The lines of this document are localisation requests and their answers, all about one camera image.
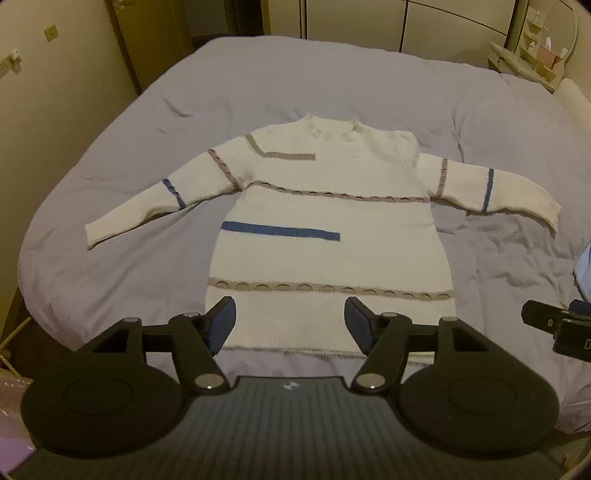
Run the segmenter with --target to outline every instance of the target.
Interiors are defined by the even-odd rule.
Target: sweater collar
[[[329,141],[353,141],[363,128],[357,120],[332,120],[308,113],[301,122],[306,133]]]

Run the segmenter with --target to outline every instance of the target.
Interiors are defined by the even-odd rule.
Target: pink plastic bag
[[[21,419],[21,399],[32,380],[0,368],[0,471],[9,472],[35,451]]]

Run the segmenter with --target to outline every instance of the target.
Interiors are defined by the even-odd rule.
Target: sweater
[[[314,355],[361,355],[344,322],[349,296],[416,323],[455,316],[431,199],[480,213],[524,212],[554,231],[560,211],[531,180],[422,153],[410,132],[307,115],[200,154],[86,225],[87,247],[237,190],[213,253],[206,308],[224,295],[236,301],[225,348]]]

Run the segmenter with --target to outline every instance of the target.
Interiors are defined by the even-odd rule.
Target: bed
[[[203,311],[216,235],[236,195],[91,251],[84,225],[206,149],[307,113],[411,131],[427,153],[523,175],[562,205],[557,235],[514,213],[468,214],[444,203],[433,203],[433,213],[458,316],[553,386],[559,430],[591,429],[591,364],[553,353],[552,338],[519,315],[529,299],[567,306],[580,298],[572,269],[591,231],[591,142],[542,86],[465,64],[282,37],[206,44],[108,126],[39,208],[18,270],[34,319],[76,349],[123,317],[151,325]],[[347,380],[362,362],[255,351],[216,359],[230,377]],[[170,356],[150,362],[171,372]]]

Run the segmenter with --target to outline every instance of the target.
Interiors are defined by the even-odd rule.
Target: pink box
[[[552,68],[554,62],[556,61],[557,55],[556,53],[548,50],[546,47],[540,45],[538,49],[538,60],[546,65],[549,69]]]

